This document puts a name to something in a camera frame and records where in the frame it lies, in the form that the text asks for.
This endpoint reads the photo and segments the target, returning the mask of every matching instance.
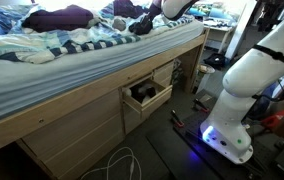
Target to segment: open drawer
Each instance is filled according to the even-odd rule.
[[[149,100],[140,103],[133,97],[127,95],[126,93],[123,93],[123,101],[128,106],[130,106],[135,111],[137,111],[140,114],[140,119],[144,121],[150,116],[152,112],[154,112],[163,103],[165,103],[167,100],[170,99],[172,93],[172,85],[165,88],[164,86],[156,83],[151,79],[146,79],[142,83],[151,84],[157,92],[156,95],[150,98]],[[123,92],[125,92],[126,89],[131,87],[133,87],[133,85],[124,87]]]

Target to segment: blue led light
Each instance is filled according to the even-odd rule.
[[[209,134],[213,131],[213,127],[212,126],[209,126],[205,131],[204,133],[202,134],[202,139],[203,140],[207,140],[209,139]]]

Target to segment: mattress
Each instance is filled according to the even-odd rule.
[[[0,119],[181,45],[203,28],[194,21],[136,43],[65,55],[45,64],[0,60]]]

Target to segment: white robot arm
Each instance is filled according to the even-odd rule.
[[[162,11],[166,18],[176,20],[195,2],[153,0],[150,9],[157,9],[156,15]],[[284,21],[258,45],[284,55]],[[251,138],[241,124],[256,102],[253,96],[284,75],[284,62],[274,58],[277,57],[257,49],[247,52],[224,76],[224,90],[201,124],[204,142],[235,164],[245,163],[253,154]]]

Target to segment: storage compartment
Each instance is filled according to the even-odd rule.
[[[129,93],[126,93],[128,89],[139,83],[152,85],[157,92],[156,95],[141,103],[130,96]],[[126,104],[123,108],[126,133],[131,132],[171,97],[172,85],[164,87],[151,79],[146,79],[139,83],[123,88],[123,101]]]
[[[23,137],[20,146],[54,177],[76,179],[123,139],[116,89]]]
[[[155,69],[153,80],[164,87],[169,87],[171,85],[173,67],[174,61],[171,61],[164,66]]]

